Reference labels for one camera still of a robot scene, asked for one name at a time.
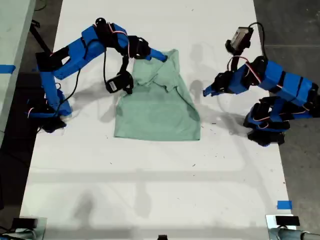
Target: blue tape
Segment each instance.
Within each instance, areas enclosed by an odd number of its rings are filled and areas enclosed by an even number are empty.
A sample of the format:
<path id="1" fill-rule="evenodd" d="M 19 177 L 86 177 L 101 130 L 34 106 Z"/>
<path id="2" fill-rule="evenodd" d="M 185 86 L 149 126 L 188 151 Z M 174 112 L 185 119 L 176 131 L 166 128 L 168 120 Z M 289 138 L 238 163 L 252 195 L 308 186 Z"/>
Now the blue tape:
<path id="1" fill-rule="evenodd" d="M 278 201 L 277 209 L 292 209 L 292 201 Z"/>
<path id="2" fill-rule="evenodd" d="M 0 74 L 12 74 L 15 69 L 15 65 L 0 65 Z"/>

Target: white table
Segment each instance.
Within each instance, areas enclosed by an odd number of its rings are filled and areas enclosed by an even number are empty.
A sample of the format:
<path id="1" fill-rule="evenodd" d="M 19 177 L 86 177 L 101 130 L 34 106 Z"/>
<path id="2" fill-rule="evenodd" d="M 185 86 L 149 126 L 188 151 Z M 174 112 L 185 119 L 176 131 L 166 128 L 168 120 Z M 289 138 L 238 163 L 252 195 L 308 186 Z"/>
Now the white table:
<path id="1" fill-rule="evenodd" d="M 36 0 L 0 0 L 0 65 L 16 67 L 12 74 L 0 73 L 0 147 L 35 4 Z"/>
<path id="2" fill-rule="evenodd" d="M 276 207 L 288 200 L 279 148 L 249 141 L 238 121 L 268 93 L 201 92 L 226 70 L 225 41 L 256 21 L 253 1 L 64 0 L 54 50 L 98 17 L 157 50 L 179 50 L 201 140 L 114 138 L 120 94 L 105 90 L 100 56 L 81 71 L 67 128 L 36 138 L 21 215 L 47 218 L 45 239 L 267 239 L 265 215 L 290 213 Z M 243 55 L 252 61 L 261 54 L 257 29 L 251 41 Z M 110 78 L 122 58 L 110 49 L 106 62 Z M 66 96 L 75 81 L 76 74 L 61 82 Z"/>

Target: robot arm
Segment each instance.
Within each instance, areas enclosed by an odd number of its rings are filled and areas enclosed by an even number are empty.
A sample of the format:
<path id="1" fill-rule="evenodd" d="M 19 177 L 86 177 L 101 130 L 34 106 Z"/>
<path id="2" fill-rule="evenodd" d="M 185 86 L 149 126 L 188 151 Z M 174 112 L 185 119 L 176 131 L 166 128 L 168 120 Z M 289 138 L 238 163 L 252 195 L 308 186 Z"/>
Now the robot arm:
<path id="1" fill-rule="evenodd" d="M 262 146 L 274 142 L 282 144 L 283 132 L 290 128 L 289 120 L 320 117 L 319 87 L 305 77 L 285 72 L 279 64 L 265 56 L 258 56 L 251 63 L 245 58 L 246 63 L 238 69 L 239 58 L 244 58 L 238 54 L 250 46 L 252 35 L 249 28 L 239 29 L 247 30 L 242 37 L 238 30 L 235 37 L 226 42 L 228 52 L 234 55 L 231 70 L 219 73 L 203 91 L 203 96 L 241 94 L 249 90 L 250 86 L 269 91 L 274 96 L 260 99 L 245 117 L 243 126 L 253 129 L 248 138 Z"/>
<path id="2" fill-rule="evenodd" d="M 38 42 L 42 40 L 34 28 L 32 34 Z M 72 112 L 68 102 L 70 96 L 65 98 L 63 92 L 56 88 L 55 77 L 63 80 L 78 72 L 78 83 L 80 70 L 91 60 L 105 53 L 107 48 L 114 48 L 123 56 L 122 66 L 114 78 L 106 81 L 105 73 L 103 73 L 105 87 L 110 93 L 115 93 L 121 89 L 128 94 L 132 93 L 133 78 L 126 70 L 129 58 L 146 60 L 155 58 L 162 62 L 167 60 L 167 56 L 150 48 L 148 42 L 143 38 L 127 35 L 126 30 L 117 24 L 98 18 L 95 25 L 84 30 L 81 37 L 68 46 L 54 53 L 48 52 L 49 48 L 43 48 L 44 52 L 36 53 L 37 68 L 40 71 L 46 98 L 41 101 L 28 101 L 28 118 L 59 118 L 59 116 L 70 115 Z M 69 59 L 63 64 L 62 60 L 65 58 Z M 47 132 L 53 132 L 57 128 L 66 126 L 62 121 L 58 122 L 58 126 L 53 126 Z"/>

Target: black wire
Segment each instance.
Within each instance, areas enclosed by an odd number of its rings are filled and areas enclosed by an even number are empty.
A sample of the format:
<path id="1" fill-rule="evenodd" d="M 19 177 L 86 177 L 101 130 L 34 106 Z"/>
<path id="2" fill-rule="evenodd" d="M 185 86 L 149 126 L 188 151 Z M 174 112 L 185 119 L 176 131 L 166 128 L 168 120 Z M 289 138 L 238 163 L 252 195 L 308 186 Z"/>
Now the black wire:
<path id="1" fill-rule="evenodd" d="M 262 30 L 262 53 L 263 53 L 263 56 L 268 60 L 268 57 L 267 57 L 267 54 L 266 54 L 266 49 L 265 49 L 265 40 L 266 40 L 265 28 L 262 25 L 262 23 L 258 22 L 258 21 L 251 23 L 248 26 L 248 28 L 250 28 L 253 25 L 259 25 L 261 27 L 261 30 Z"/>
<path id="2" fill-rule="evenodd" d="M 106 59 L 107 59 L 107 49 L 104 51 L 104 57 L 103 57 L 103 81 L 105 88 L 107 88 L 107 80 L 106 80 Z"/>
<path id="3" fill-rule="evenodd" d="M 41 11 L 47 7 L 47 0 L 40 0 L 41 2 L 44 2 L 44 5 L 38 9 L 35 9 L 35 12 Z"/>
<path id="4" fill-rule="evenodd" d="M 81 72 L 81 69 L 79 69 L 78 74 L 76 75 L 75 86 L 74 86 L 74 89 L 73 89 L 72 93 L 71 93 L 67 98 L 65 98 L 62 102 L 60 102 L 60 104 L 58 105 L 58 107 L 57 107 L 55 113 L 53 114 L 53 116 L 50 118 L 50 120 L 49 120 L 48 122 L 44 123 L 44 124 L 39 128 L 39 130 L 36 132 L 36 134 L 38 134 L 45 125 L 48 125 L 49 123 L 52 122 L 53 118 L 54 118 L 54 117 L 57 115 L 57 113 L 59 112 L 59 109 L 60 109 L 61 105 L 64 104 L 66 101 L 68 101 L 68 100 L 72 97 L 72 95 L 76 92 L 76 89 L 77 89 L 77 86 L 78 86 L 78 81 L 79 81 L 80 72 Z"/>
<path id="5" fill-rule="evenodd" d="M 5 230 L 6 232 L 10 231 L 10 229 L 5 228 L 4 226 L 0 226 L 0 229 Z"/>

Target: green t-shirt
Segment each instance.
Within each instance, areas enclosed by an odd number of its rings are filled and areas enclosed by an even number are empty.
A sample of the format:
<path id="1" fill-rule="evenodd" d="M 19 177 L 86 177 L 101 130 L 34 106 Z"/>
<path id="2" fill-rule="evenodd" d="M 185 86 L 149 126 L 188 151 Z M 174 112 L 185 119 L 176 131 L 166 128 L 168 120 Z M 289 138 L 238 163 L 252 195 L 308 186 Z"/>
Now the green t-shirt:
<path id="1" fill-rule="evenodd" d="M 179 71 L 176 49 L 166 62 L 136 60 L 134 88 L 116 109 L 114 136 L 151 141 L 200 139 L 200 117 Z"/>

